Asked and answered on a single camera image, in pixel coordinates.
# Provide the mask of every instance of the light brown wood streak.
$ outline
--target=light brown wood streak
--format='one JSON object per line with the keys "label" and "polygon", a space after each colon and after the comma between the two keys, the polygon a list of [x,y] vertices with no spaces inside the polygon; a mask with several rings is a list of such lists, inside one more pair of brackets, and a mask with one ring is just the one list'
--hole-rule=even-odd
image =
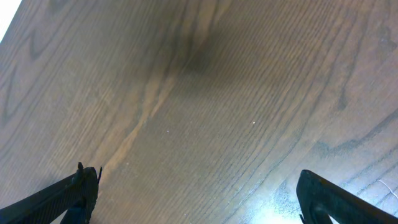
{"label": "light brown wood streak", "polygon": [[92,223],[299,223],[302,169],[396,215],[395,1],[23,1],[0,207],[104,166]]}

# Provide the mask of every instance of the wooden table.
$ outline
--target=wooden table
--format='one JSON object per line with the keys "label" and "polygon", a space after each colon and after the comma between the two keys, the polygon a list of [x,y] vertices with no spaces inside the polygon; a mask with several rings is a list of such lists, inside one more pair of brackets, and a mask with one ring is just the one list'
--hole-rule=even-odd
{"label": "wooden table", "polygon": [[398,1],[24,0],[0,207],[104,167],[92,223],[300,223],[310,169],[398,198]]}

